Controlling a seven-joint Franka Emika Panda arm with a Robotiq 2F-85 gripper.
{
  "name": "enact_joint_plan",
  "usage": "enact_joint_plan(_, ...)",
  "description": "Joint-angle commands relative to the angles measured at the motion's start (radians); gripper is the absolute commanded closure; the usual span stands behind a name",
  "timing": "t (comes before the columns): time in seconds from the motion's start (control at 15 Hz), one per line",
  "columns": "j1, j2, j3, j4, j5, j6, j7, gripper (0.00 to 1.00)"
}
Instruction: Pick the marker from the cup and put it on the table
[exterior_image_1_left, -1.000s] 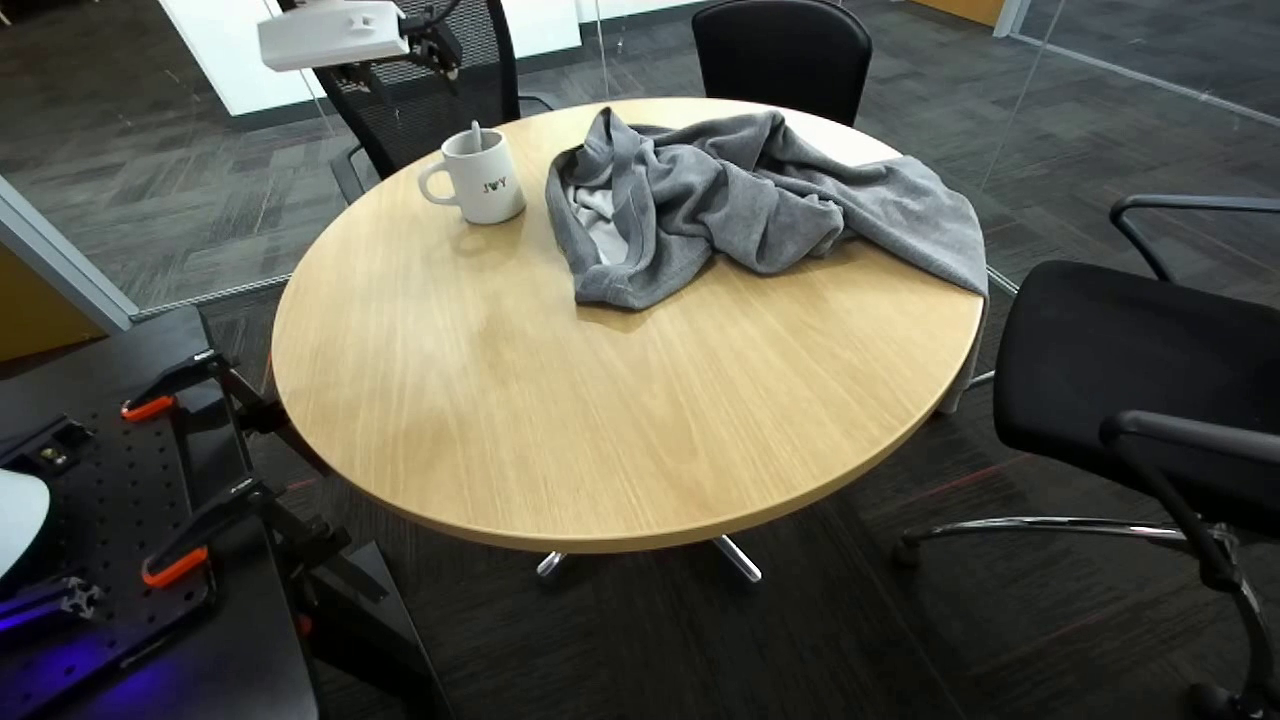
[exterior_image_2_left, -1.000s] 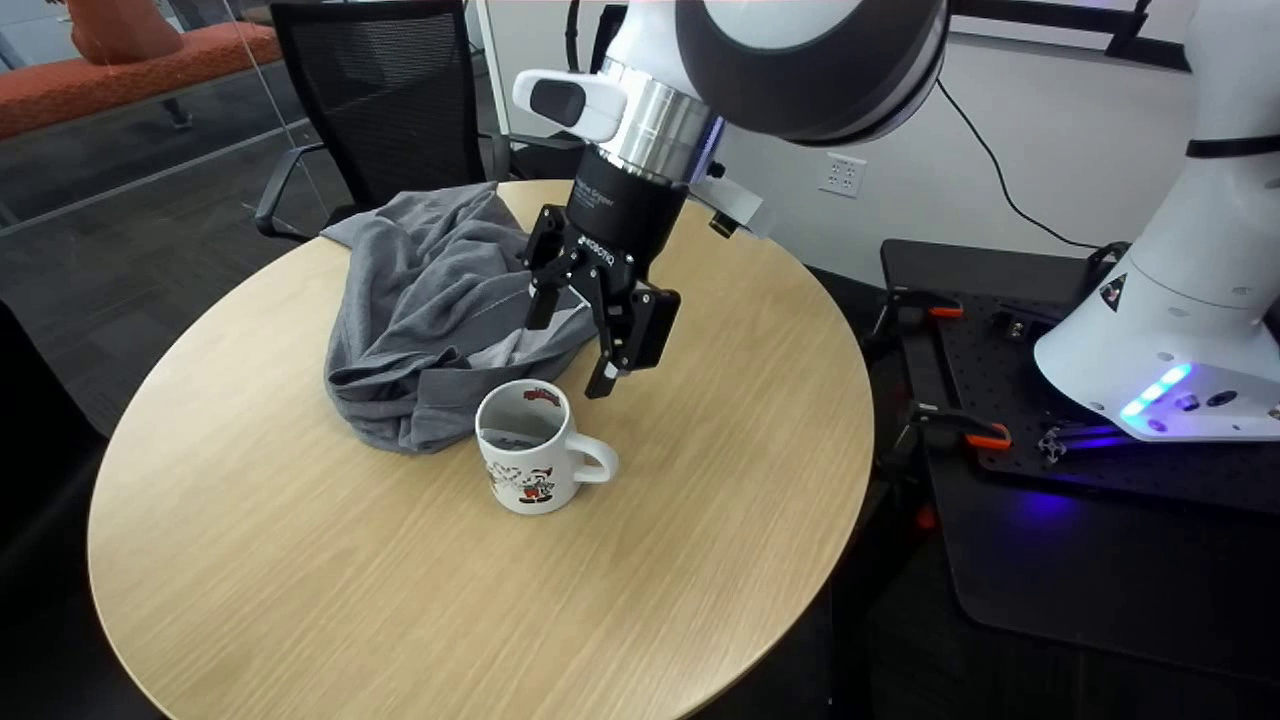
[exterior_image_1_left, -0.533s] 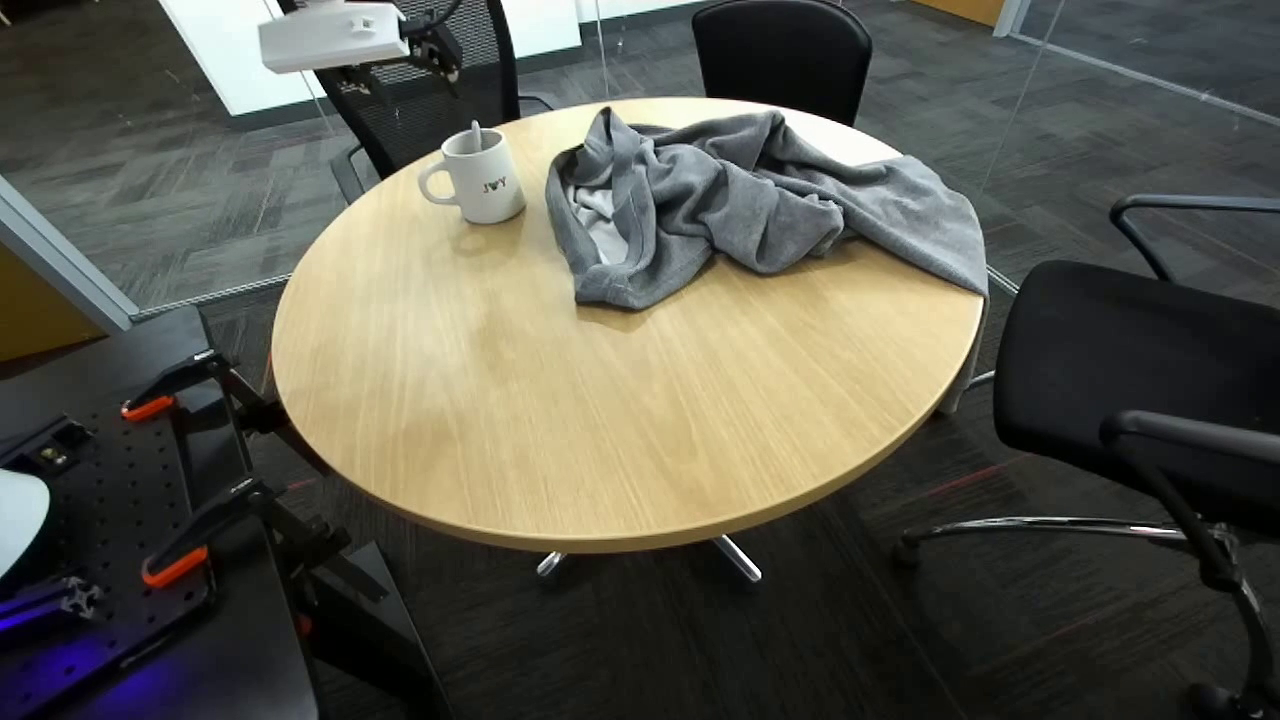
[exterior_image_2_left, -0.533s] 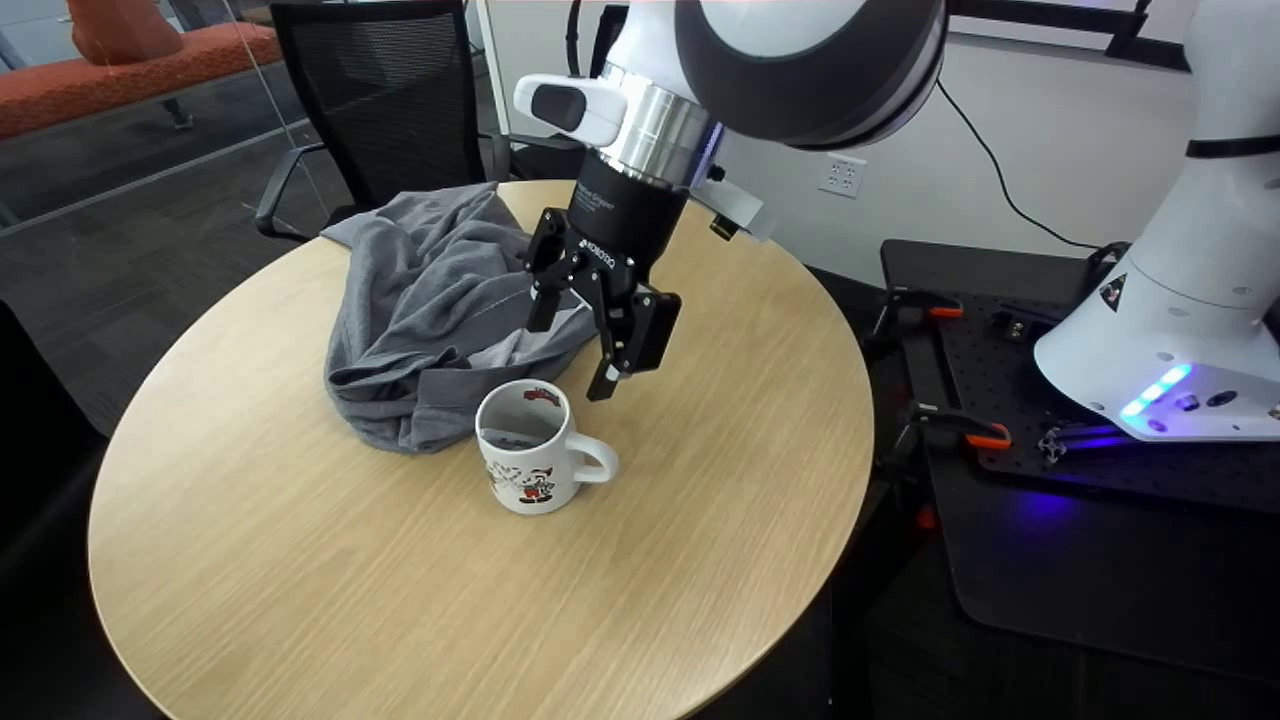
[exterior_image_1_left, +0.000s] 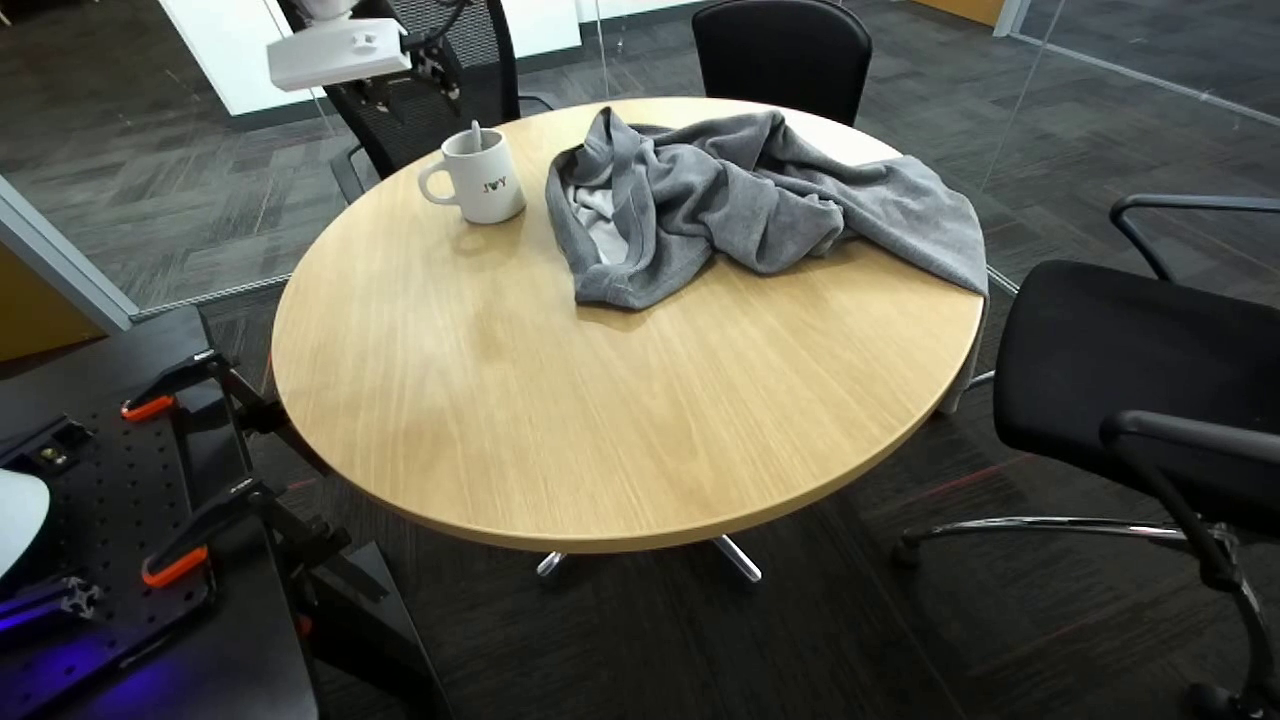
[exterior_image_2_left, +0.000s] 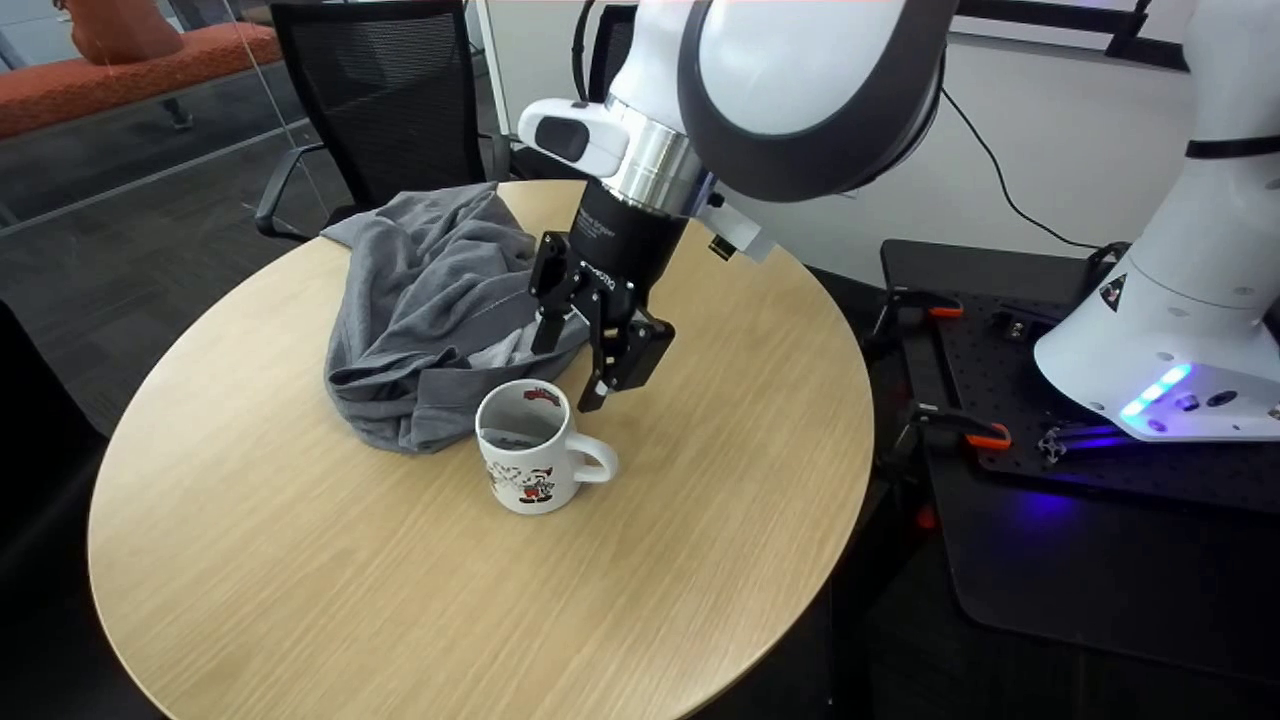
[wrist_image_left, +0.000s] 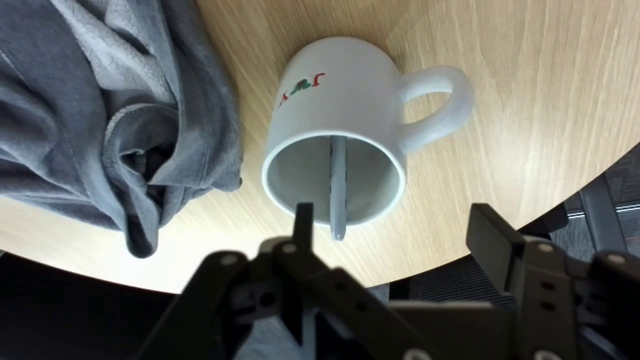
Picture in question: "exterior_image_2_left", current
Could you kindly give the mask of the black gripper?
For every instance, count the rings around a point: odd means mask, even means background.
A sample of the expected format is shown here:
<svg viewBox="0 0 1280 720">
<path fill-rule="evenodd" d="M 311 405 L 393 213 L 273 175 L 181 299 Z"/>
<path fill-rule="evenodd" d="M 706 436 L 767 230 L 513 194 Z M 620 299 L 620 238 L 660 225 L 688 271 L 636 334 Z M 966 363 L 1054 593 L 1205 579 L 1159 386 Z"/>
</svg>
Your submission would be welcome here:
<svg viewBox="0 0 1280 720">
<path fill-rule="evenodd" d="M 585 411 L 598 411 L 613 391 L 643 388 L 674 347 L 675 328 L 650 314 L 650 291 L 681 238 L 681 222 L 639 213 L 600 184 L 579 196 L 573 245 L 565 231 L 542 238 L 527 280 L 542 304 L 532 347 L 552 353 L 576 328 L 576 314 L 589 321 L 592 378 L 579 391 Z M 573 247 L 603 277 L 592 277 L 579 299 Z"/>
</svg>

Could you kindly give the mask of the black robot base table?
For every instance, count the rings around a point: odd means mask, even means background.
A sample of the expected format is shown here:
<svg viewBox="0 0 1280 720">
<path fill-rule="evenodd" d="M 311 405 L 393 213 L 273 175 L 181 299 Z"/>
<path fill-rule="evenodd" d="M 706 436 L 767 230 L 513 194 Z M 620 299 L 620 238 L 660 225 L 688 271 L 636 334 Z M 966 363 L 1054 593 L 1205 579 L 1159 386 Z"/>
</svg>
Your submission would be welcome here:
<svg viewBox="0 0 1280 720">
<path fill-rule="evenodd" d="M 1059 400 L 1032 342 L 1059 321 L 1085 269 L 888 242 L 891 291 L 960 314 L 896 315 L 908 388 L 996 419 L 1006 454 L 953 427 L 924 436 L 960 607 L 990 625 L 1249 683 L 1280 683 L 1280 454 L 1148 450 Z"/>
</svg>

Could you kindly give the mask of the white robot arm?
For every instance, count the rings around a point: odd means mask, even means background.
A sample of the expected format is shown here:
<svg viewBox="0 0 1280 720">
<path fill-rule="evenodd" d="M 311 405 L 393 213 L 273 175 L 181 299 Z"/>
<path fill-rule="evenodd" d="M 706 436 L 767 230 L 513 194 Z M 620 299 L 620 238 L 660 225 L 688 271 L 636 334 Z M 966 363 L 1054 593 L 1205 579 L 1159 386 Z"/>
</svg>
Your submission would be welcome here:
<svg viewBox="0 0 1280 720">
<path fill-rule="evenodd" d="M 929 134 L 956 0 L 639 0 L 603 101 L 538 101 L 520 141 L 589 175 L 544 304 L 629 325 L 707 201 L 874 184 Z M 1201 0 L 1186 167 L 1122 265 L 1035 344 L 1035 371 L 1143 445 L 1280 440 L 1280 0 Z"/>
</svg>

